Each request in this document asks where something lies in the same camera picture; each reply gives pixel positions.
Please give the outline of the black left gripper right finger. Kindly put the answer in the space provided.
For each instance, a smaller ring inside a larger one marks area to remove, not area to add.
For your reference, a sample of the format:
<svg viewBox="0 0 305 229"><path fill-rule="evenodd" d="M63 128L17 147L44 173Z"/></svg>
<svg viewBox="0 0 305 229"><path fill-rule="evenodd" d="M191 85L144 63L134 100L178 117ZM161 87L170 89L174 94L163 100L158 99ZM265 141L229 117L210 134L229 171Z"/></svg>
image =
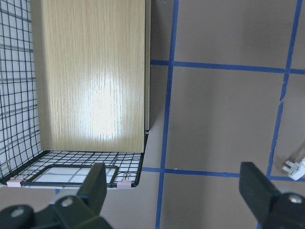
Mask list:
<svg viewBox="0 0 305 229"><path fill-rule="evenodd" d="M305 227L305 197L280 191L252 162L240 164L239 192L262 229Z"/></svg>

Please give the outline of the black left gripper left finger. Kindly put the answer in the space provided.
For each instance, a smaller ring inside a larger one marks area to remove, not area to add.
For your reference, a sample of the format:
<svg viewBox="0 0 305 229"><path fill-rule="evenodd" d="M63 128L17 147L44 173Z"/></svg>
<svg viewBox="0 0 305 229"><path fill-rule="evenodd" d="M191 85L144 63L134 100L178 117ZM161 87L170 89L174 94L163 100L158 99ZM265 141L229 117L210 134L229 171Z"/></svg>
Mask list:
<svg viewBox="0 0 305 229"><path fill-rule="evenodd" d="M2 229L111 229L100 216L107 194L105 164L94 164L75 195L57 199L35 212L29 205L0 211Z"/></svg>

